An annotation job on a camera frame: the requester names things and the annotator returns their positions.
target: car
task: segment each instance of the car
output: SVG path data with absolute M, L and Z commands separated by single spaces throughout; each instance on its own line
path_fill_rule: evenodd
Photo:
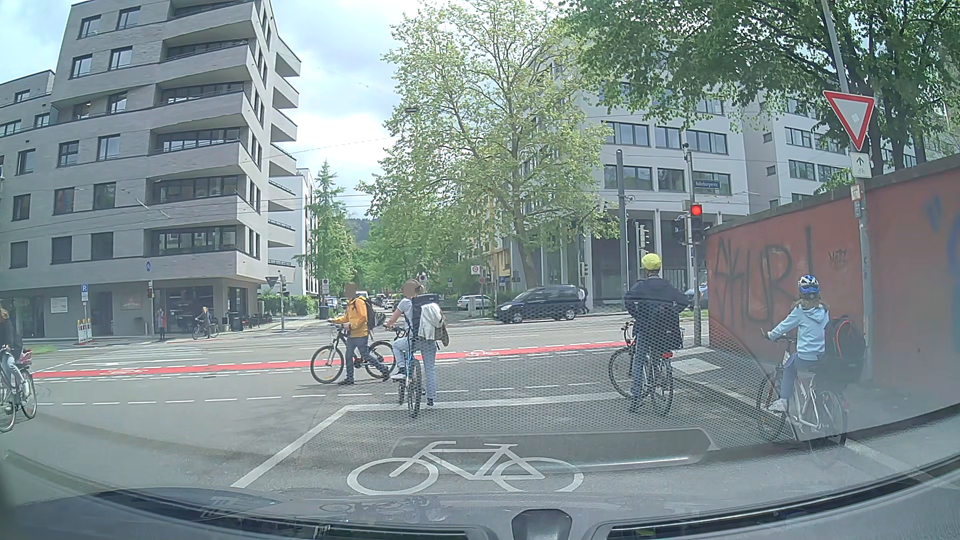
M 457 309 L 463 311 L 464 309 L 470 308 L 470 299 L 474 299 L 477 309 L 490 309 L 490 306 L 493 305 L 493 300 L 485 294 L 468 294 L 461 296 L 460 300 L 457 301 Z
M 529 319 L 572 321 L 584 312 L 584 301 L 576 285 L 557 284 L 534 287 L 521 292 L 512 301 L 497 307 L 494 317 L 502 323 L 522 323 Z

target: windshield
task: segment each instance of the windshield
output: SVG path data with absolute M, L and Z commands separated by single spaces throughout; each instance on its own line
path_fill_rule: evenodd
M 0 0 L 3 493 L 603 536 L 957 454 L 956 2 L 557 4 Z

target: apartment building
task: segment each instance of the apartment building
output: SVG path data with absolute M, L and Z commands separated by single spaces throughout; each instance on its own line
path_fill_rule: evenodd
M 81 2 L 56 68 L 0 84 L 0 303 L 21 334 L 255 313 L 268 250 L 297 245 L 268 217 L 293 210 L 269 179 L 297 174 L 276 144 L 300 73 L 269 0 Z

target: black car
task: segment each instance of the black car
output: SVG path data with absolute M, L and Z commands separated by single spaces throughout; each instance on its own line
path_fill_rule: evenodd
M 522 323 L 527 319 L 573 320 L 584 312 L 584 301 L 576 285 L 544 285 L 521 292 L 496 309 L 496 320 Z

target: cyclist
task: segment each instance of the cyclist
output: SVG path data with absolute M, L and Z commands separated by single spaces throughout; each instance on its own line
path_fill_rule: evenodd
M 392 379 L 406 379 L 407 354 L 411 350 L 420 351 L 420 355 L 423 357 L 423 373 L 426 376 L 426 404 L 433 406 L 433 401 L 437 397 L 437 342 L 431 339 L 417 338 L 418 329 L 413 328 L 414 298 L 423 292 L 423 286 L 417 280 L 408 280 L 400 290 L 403 292 L 403 300 L 400 300 L 396 309 L 394 309 L 394 314 L 390 316 L 390 320 L 383 325 L 386 328 L 391 328 L 396 324 L 400 315 L 403 315 L 406 320 L 407 336 L 394 341 L 394 359 L 397 370 Z
M 647 355 L 681 349 L 680 312 L 687 306 L 686 295 L 660 276 L 660 256 L 648 253 L 640 260 L 645 279 L 630 287 L 623 297 L 627 312 L 634 318 L 634 361 L 632 411 L 639 407 L 643 387 L 643 364 Z
M 329 323 L 342 325 L 347 323 L 347 329 L 350 336 L 347 338 L 347 355 L 345 364 L 347 365 L 347 378 L 338 382 L 341 385 L 353 384 L 353 351 L 359 351 L 360 357 L 373 364 L 376 369 L 383 374 L 383 380 L 390 376 L 390 370 L 383 362 L 370 354 L 370 347 L 367 341 L 370 339 L 370 331 L 367 327 L 367 301 L 357 295 L 357 284 L 347 283 L 344 285 L 344 295 L 350 298 L 347 303 L 347 312 L 335 319 L 326 319 Z
M 797 380 L 798 369 L 809 370 L 816 365 L 825 350 L 824 328 L 830 320 L 829 307 L 820 298 L 820 282 L 809 274 L 797 282 L 800 300 L 776 328 L 763 335 L 767 339 L 777 339 L 785 333 L 797 329 L 797 352 L 790 355 L 783 366 L 783 379 L 780 381 L 780 398 L 771 403 L 767 410 L 785 412 L 787 400 L 793 394 L 793 385 Z

